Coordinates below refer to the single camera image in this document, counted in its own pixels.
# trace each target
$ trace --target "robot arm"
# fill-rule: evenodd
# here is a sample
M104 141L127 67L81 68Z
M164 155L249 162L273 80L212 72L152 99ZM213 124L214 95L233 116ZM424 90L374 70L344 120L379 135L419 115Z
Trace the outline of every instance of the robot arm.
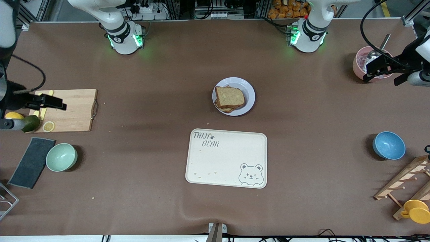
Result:
M393 58L382 55L366 68L364 82L382 74L402 73L394 79L394 85L407 81L414 86L430 87L430 30L407 45L400 55Z
M333 19L333 4L350 4L360 0L309 0L312 10L307 19L299 19L289 37L289 43L299 51L310 53L323 43L328 25Z
M16 44L15 20L19 10L19 2L0 0L0 63L12 55Z
M26 90L24 86L7 80L6 62L12 56L16 45L15 22L18 10L18 0L0 0L0 129L19 129L13 119L3 119L7 109L18 110L25 107L39 110L43 106L66 110L67 107L62 99L30 94L33 89Z
M100 21L108 34L111 46L120 54L128 55L143 47L142 26L126 21L116 6L126 0L68 0L75 8L91 14Z

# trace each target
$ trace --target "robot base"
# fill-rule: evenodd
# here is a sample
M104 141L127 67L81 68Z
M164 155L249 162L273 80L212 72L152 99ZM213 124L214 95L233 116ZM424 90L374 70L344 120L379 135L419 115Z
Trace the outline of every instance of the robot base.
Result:
M137 49L143 49L145 41L145 29L133 21L127 21L127 23L130 25L130 34L122 43L116 43L109 38L112 49L116 50L121 55L129 55L134 53Z
M301 52L311 53L316 51L323 43L326 34L324 34L321 38L318 36L320 40L312 41L307 35L304 34L303 23L304 19L299 19L296 23L288 26L287 33L290 35L287 36L287 43L290 46L296 47Z

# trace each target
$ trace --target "wooden rack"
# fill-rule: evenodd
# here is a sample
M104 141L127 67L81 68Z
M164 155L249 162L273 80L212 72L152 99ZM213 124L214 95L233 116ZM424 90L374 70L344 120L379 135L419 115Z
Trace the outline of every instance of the wooden rack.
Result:
M400 220L402 218L400 213L403 211L403 206L393 197L391 192L394 190L405 189L405 187L402 186L403 183L417 180L418 178L414 177L416 174L424 173L430 177L430 170L425 169L430 165L429 156L430 155L423 155L416 157L374 196L376 200L389 197L400 207L400 209L393 215L396 220ZM430 200L430 181L427 182L415 195L413 195L410 200L412 199L421 201Z

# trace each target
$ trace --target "lime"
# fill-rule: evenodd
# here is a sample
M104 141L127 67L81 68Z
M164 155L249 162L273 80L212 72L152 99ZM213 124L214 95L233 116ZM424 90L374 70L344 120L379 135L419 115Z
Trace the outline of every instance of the lime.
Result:
M55 124L54 122L51 122L51 121L44 123L42 127L43 131L46 133L51 132L52 130L54 130L54 128L55 128Z
M30 115L23 119L24 128L22 131L24 133L36 130L40 125L40 119L36 115Z
M5 119L24 119L24 116L22 116L21 114L17 113L17 112L8 112L6 113L6 115L4 116Z

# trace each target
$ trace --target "lemon slice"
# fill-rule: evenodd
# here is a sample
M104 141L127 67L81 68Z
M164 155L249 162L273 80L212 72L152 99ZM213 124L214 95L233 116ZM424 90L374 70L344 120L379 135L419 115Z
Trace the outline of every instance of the lemon slice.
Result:
M24 116L22 116L21 114L17 113L17 112L8 112L6 113L6 115L4 116L5 119L24 119Z
M46 133L51 132L52 130L54 130L54 128L55 128L55 124L54 122L51 122L51 121L44 123L42 127L43 131Z

